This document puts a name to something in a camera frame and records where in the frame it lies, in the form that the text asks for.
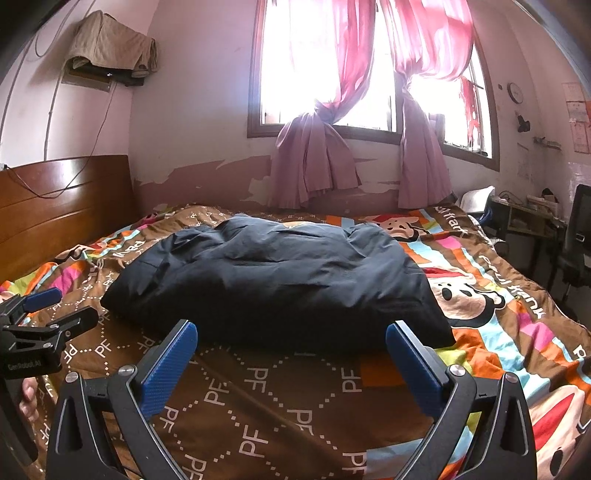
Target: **desk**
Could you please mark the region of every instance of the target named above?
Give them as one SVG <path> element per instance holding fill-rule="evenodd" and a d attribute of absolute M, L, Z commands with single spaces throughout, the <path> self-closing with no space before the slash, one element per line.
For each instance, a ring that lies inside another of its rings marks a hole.
<path fill-rule="evenodd" d="M 549 213 L 538 212 L 524 205 L 507 202 L 499 197 L 490 197 L 486 204 L 491 217 L 483 225 L 485 233 L 506 240 L 509 233 L 530 237 L 534 240 L 534 250 L 530 264 L 524 274 L 531 278 L 540 257 L 544 242 L 550 242 L 551 262 L 556 263 L 560 252 L 560 241 L 564 238 L 566 224 L 554 219 Z"/>

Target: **window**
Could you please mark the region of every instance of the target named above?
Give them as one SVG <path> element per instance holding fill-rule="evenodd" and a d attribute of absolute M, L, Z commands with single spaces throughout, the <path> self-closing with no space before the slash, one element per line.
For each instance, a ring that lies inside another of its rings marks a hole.
<path fill-rule="evenodd" d="M 251 65 L 248 137 L 277 136 L 282 126 L 305 111 L 314 98 L 306 94 L 293 73 L 286 31 L 287 18 L 277 7 L 281 0 L 259 0 Z M 464 76 L 476 85 L 476 116 L 480 123 L 468 142 L 462 82 L 415 77 L 409 91 L 422 109 L 445 131 L 444 155 L 499 168 L 496 109 L 492 86 L 478 41 Z M 402 81 L 396 78 L 385 21 L 376 17 L 374 66 L 365 97 L 335 125 L 344 138 L 400 144 L 402 137 Z"/>

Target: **colorful bedsheet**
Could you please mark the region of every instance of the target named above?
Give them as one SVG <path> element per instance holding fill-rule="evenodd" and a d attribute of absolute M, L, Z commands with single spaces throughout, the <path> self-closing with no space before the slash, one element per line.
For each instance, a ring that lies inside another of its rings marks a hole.
<path fill-rule="evenodd" d="M 121 269 L 172 232 L 217 225 L 231 215 L 203 206 L 171 210 L 94 245 L 78 246 L 0 287 L 3 296 L 62 290 L 60 304 L 33 317 L 36 325 L 87 305 L 101 314 L 96 329 L 71 342 L 63 371 L 42 382 L 41 417 L 35 424 L 41 455 L 30 467 L 32 478 L 43 476 L 65 374 L 111 375 L 137 362 L 157 341 L 101 308 L 100 298 Z M 438 351 L 440 357 L 480 377 L 516 373 L 530 405 L 538 477 L 558 473 L 591 419 L 591 335 L 498 257 L 461 210 L 435 207 L 363 219 L 256 215 L 284 223 L 376 222 L 399 240 L 424 269 L 453 326 L 456 344 Z M 199 346 L 165 410 L 152 421 L 191 480 L 393 478 L 431 424 L 385 353 L 279 355 L 225 345 Z M 459 468 L 477 422 L 478 415 L 472 415 L 442 478 L 452 478 Z M 123 463 L 133 465 L 113 421 L 109 428 Z"/>

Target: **metal screw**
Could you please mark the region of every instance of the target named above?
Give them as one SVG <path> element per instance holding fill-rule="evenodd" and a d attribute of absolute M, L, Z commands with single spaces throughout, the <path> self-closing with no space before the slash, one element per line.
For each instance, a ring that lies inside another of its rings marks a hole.
<path fill-rule="evenodd" d="M 122 377 L 128 377 L 134 372 L 133 365 L 124 365 L 118 370 L 118 374 Z"/>
<path fill-rule="evenodd" d="M 505 378 L 507 379 L 508 382 L 519 383 L 519 377 L 517 375 L 515 375 L 514 373 L 507 372 L 505 374 Z"/>
<path fill-rule="evenodd" d="M 78 380 L 78 373 L 70 372 L 66 375 L 66 383 L 72 383 Z"/>
<path fill-rule="evenodd" d="M 466 375 L 466 369 L 461 365 L 452 365 L 449 368 L 449 371 L 452 373 L 452 375 L 455 375 L 456 377 L 463 377 L 464 375 Z"/>

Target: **wire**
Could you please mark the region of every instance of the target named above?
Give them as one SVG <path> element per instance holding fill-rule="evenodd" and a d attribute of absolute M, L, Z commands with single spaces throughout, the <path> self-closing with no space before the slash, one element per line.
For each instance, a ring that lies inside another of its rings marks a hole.
<path fill-rule="evenodd" d="M 68 188 L 70 188 L 70 185 L 72 185 L 72 183 L 74 183 L 74 180 L 76 180 L 78 178 L 78 176 L 82 173 L 82 171 L 88 166 L 88 163 L 90 162 L 90 159 L 92 158 L 92 154 L 95 152 L 95 148 L 99 142 L 99 138 L 100 138 L 100 133 L 103 131 L 103 127 L 105 126 L 105 122 L 107 121 L 107 116 L 109 116 L 109 110 L 111 108 L 111 102 L 113 101 L 113 97 L 115 96 L 115 90 L 117 88 L 117 84 L 115 83 L 115 85 L 113 86 L 113 89 L 111 90 L 111 98 L 109 99 L 109 104 L 107 105 L 107 110 L 105 112 L 105 117 L 103 118 L 103 122 L 100 125 L 99 128 L 99 132 L 96 135 L 96 140 L 95 140 L 95 144 L 92 147 L 92 151 L 90 152 L 90 155 L 88 156 L 88 158 L 86 159 L 84 165 L 82 166 L 82 168 L 78 171 L 78 173 L 76 175 L 74 175 L 74 177 L 68 182 L 68 185 L 66 185 L 64 188 L 62 188 L 59 193 L 57 195 L 41 195 L 39 193 L 37 193 L 35 190 L 33 190 L 26 181 L 24 181 L 22 179 L 22 177 L 11 167 L 9 167 L 8 165 L 6 166 L 7 170 L 9 170 L 13 175 L 15 175 L 18 180 L 20 180 L 21 184 L 23 187 L 25 187 L 29 192 L 31 192 L 35 197 L 40 198 L 40 199 L 47 199 L 47 200 L 53 200 L 58 198 L 59 196 L 61 196 L 62 193 L 64 193 Z"/>
<path fill-rule="evenodd" d="M 42 32 L 43 29 L 39 29 L 37 31 L 37 35 L 35 36 L 35 55 L 42 59 L 45 55 L 47 55 L 47 53 L 51 50 L 53 44 L 56 42 L 57 37 L 59 36 L 59 34 L 61 33 L 61 31 L 63 30 L 68 18 L 70 18 L 70 15 L 72 14 L 72 12 L 74 11 L 74 9 L 78 6 L 78 4 L 80 3 L 80 0 L 76 0 L 76 2 L 74 3 L 74 5 L 72 5 L 72 8 L 70 8 L 70 11 L 66 14 L 66 16 L 63 18 L 63 20 L 60 23 L 60 26 L 57 28 L 56 34 L 53 37 L 53 40 L 51 41 L 51 43 L 49 44 L 49 46 L 47 47 L 47 50 L 43 53 L 39 53 L 38 50 L 38 45 L 37 43 L 39 42 L 39 34 Z"/>
<path fill-rule="evenodd" d="M 96 0 L 92 0 L 92 3 L 89 5 L 88 9 L 86 10 L 86 13 L 84 14 L 83 19 L 88 17 L 90 10 L 92 9 L 93 6 L 95 6 L 95 3 L 96 3 Z M 47 114 L 47 129 L 45 132 L 45 144 L 43 146 L 43 161 L 47 161 L 47 149 L 48 149 L 48 145 L 49 145 L 49 131 L 51 129 L 51 117 L 53 116 L 53 108 L 56 105 L 57 90 L 60 87 L 60 83 L 61 83 L 61 80 L 63 77 L 64 77 L 64 69 L 61 70 L 60 75 L 57 78 L 56 88 L 53 90 L 53 97 L 51 98 L 51 106 L 49 107 L 49 113 Z"/>
<path fill-rule="evenodd" d="M 511 193 L 509 190 L 503 190 L 500 194 L 499 194 L 500 198 L 505 198 L 505 200 L 510 200 L 513 203 L 517 204 L 517 205 L 523 205 L 523 202 L 521 200 L 519 200 L 519 198 L 517 197 L 517 195 Z"/>
<path fill-rule="evenodd" d="M 2 121 L 0 122 L 0 145 L 2 145 L 2 134 L 4 133 L 4 123 L 6 122 L 6 117 L 8 114 L 8 105 L 10 104 L 10 98 L 12 97 L 12 91 L 14 90 L 14 86 L 17 84 L 18 74 L 21 73 L 22 65 L 25 63 L 25 59 L 27 58 L 27 54 L 31 49 L 31 45 L 33 44 L 33 38 L 29 40 L 24 53 L 22 54 L 22 58 L 20 63 L 18 64 L 17 71 L 14 74 L 14 78 L 12 79 L 12 84 L 10 85 L 10 90 L 8 91 L 8 96 L 6 98 L 6 104 L 4 105 L 4 112 L 2 113 Z"/>

